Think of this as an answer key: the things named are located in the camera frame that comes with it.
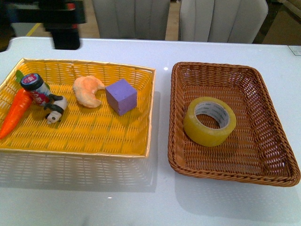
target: small bottle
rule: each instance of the small bottle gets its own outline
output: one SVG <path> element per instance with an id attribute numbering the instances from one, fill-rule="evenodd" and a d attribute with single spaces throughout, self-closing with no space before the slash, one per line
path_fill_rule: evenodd
<path id="1" fill-rule="evenodd" d="M 44 106 L 49 102 L 48 95 L 51 94 L 41 76 L 36 73 L 30 73 L 21 79 L 20 85 L 29 91 L 35 102 Z"/>

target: white table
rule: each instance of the white table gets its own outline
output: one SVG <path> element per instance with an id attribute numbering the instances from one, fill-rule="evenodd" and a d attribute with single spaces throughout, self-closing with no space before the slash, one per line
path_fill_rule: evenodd
<path id="1" fill-rule="evenodd" d="M 287 46 L 84 39 L 73 51 L 53 49 L 48 38 L 16 38 L 0 53 L 0 82 L 22 57 L 155 68 L 151 149 L 148 159 L 0 153 L 0 225 L 301 225 L 301 185 L 190 178 L 167 160 L 171 70 L 195 61 L 256 68 L 301 166 L 301 56 Z"/>

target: foam cube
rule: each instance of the foam cube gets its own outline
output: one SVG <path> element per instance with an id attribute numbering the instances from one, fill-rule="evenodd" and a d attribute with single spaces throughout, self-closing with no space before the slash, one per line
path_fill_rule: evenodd
<path id="1" fill-rule="evenodd" d="M 137 107 L 137 90 L 125 79 L 121 79 L 105 88 L 108 104 L 122 116 Z"/>

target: panda figurine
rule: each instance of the panda figurine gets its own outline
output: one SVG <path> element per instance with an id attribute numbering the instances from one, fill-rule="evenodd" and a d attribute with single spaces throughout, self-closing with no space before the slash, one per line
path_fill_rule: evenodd
<path id="1" fill-rule="evenodd" d="M 51 123 L 60 121 L 64 110 L 67 108 L 68 101 L 65 97 L 57 96 L 54 94 L 49 94 L 48 98 L 49 103 L 46 103 L 44 105 L 44 110 L 46 110 L 47 108 L 51 110 L 51 112 L 45 116 L 45 118 L 47 119 L 47 124 L 50 125 Z"/>

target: yellow tape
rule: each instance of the yellow tape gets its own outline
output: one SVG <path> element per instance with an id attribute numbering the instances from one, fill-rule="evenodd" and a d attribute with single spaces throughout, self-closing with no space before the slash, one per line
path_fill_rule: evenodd
<path id="1" fill-rule="evenodd" d="M 197 115 L 206 114 L 214 118 L 220 129 L 203 125 Z M 233 110 L 223 101 L 212 97 L 200 97 L 193 100 L 184 117 L 184 130 L 196 143 L 213 147 L 222 144 L 236 127 Z"/>

